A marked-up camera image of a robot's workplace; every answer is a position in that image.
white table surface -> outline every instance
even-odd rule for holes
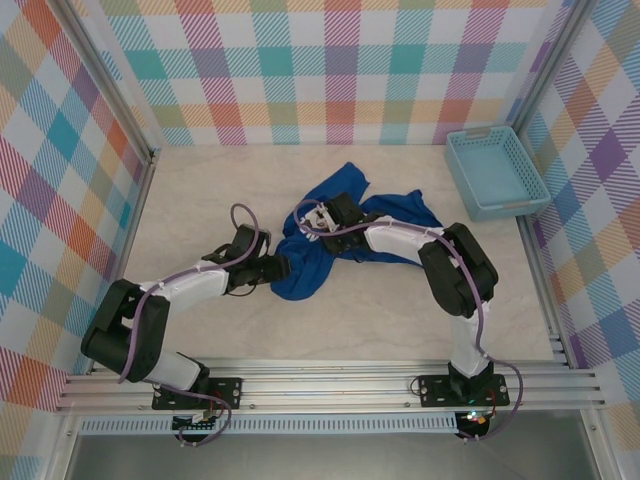
[[[295,204],[347,161],[371,183],[363,199],[420,188],[445,226],[469,226],[500,275],[483,341],[490,353],[552,358],[515,219],[472,223],[441,146],[167,147],[125,277],[159,279],[230,242],[234,202],[249,205],[277,244]],[[181,313],[169,322],[164,347],[198,357],[435,360],[449,357],[451,335],[421,269],[336,260],[307,300],[283,300],[264,285],[249,297],[216,298]]]

white vent strip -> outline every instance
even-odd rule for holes
[[[190,430],[210,433],[209,429]],[[379,415],[236,415],[227,434],[455,433],[453,413]],[[81,435],[159,435],[171,430],[171,417],[97,416],[85,418]]]

blue towel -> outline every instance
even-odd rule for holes
[[[325,202],[340,193],[347,192],[354,202],[360,202],[369,182],[353,163],[346,163],[340,170],[311,190],[304,199]],[[423,225],[441,227],[435,215],[422,201],[422,192],[414,190],[408,195],[374,195],[360,205],[365,213],[379,212],[393,218]],[[305,205],[298,211],[304,216],[313,205]],[[284,222],[282,230],[285,238],[278,244],[276,253],[284,255],[291,262],[291,274],[280,282],[271,283],[271,290],[285,300],[303,300],[309,298],[329,276],[335,255],[329,253],[321,240],[310,241],[300,231],[293,220],[293,212]],[[339,255],[347,260],[366,260],[386,263],[413,263],[389,253],[346,252]]]

plastic basket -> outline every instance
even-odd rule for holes
[[[446,159],[475,222],[534,213],[551,200],[511,127],[450,133]]]

blue cloth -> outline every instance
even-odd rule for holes
[[[304,199],[320,202],[330,200],[340,193],[347,192],[354,202],[359,203],[369,182],[353,163],[346,163],[340,170],[311,190]],[[365,213],[379,212],[391,215],[402,222],[441,227],[442,224],[422,201],[422,192],[414,190],[408,195],[374,195],[360,205]],[[298,211],[304,216],[313,205],[305,205]],[[329,276],[335,255],[329,253],[321,240],[310,241],[300,231],[293,219],[293,212],[284,222],[282,230],[285,238],[278,244],[276,253],[287,257],[291,263],[291,274],[280,282],[271,283],[271,290],[285,300],[303,300],[313,295]],[[347,260],[413,263],[389,253],[346,252],[339,255]]]

